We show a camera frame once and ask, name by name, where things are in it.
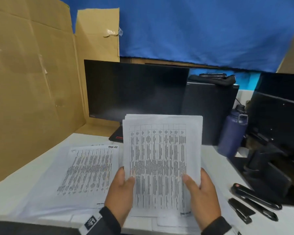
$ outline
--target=monitor screen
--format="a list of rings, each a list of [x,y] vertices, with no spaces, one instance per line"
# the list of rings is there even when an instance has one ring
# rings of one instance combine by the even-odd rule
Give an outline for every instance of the monitor screen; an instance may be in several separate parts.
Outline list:
[[[84,60],[89,116],[121,122],[126,114],[178,115],[188,68]]]

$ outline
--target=white desk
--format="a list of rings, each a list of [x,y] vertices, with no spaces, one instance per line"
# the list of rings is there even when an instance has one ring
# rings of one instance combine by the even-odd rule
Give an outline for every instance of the white desk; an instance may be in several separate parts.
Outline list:
[[[107,141],[107,137],[92,136],[74,133],[63,142],[59,143],[46,153],[42,154],[32,162],[17,170],[5,180],[0,182],[0,220],[15,221],[8,214],[17,206],[17,204],[28,194],[30,189],[37,182],[39,177],[51,165],[57,151],[60,147],[72,145],[89,145]],[[222,191],[226,198],[233,197],[229,188],[236,182],[246,185],[243,179],[227,161],[227,158],[216,152],[212,146],[202,146],[202,160],[205,163],[213,180]],[[237,225],[237,228],[243,235],[261,235],[261,234],[291,234],[294,235],[294,207],[284,206],[281,211],[275,211],[279,221],[273,222],[260,213],[256,213],[251,218],[253,222],[245,225],[243,221]],[[80,227],[88,215],[63,215],[63,216],[45,216],[36,220],[27,221],[31,223],[56,225],[63,227]],[[156,220],[144,217],[130,217],[127,219],[123,233],[131,234],[150,234],[152,223]]]

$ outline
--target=black and white marker tag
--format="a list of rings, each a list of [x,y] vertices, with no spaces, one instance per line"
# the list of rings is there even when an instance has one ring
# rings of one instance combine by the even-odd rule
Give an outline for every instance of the black and white marker tag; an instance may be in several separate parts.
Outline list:
[[[98,221],[102,218],[100,213],[95,213],[92,215],[85,224],[83,224],[78,230],[81,235],[86,235],[95,225],[98,223]]]

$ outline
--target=black sleeve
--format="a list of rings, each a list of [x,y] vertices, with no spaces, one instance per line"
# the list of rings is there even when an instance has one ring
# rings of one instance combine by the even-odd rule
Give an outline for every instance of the black sleeve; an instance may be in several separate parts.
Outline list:
[[[87,235],[119,235],[121,233],[121,226],[111,211],[105,206],[99,213],[102,218]]]
[[[231,225],[220,216],[202,231],[202,235],[223,235],[231,229]]]

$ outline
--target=water bottle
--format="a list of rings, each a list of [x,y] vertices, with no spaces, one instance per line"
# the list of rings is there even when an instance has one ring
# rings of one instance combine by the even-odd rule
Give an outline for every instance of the water bottle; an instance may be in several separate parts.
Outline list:
[[[243,140],[248,124],[248,115],[245,106],[237,105],[225,119],[219,145],[218,153],[227,158],[234,157]]]

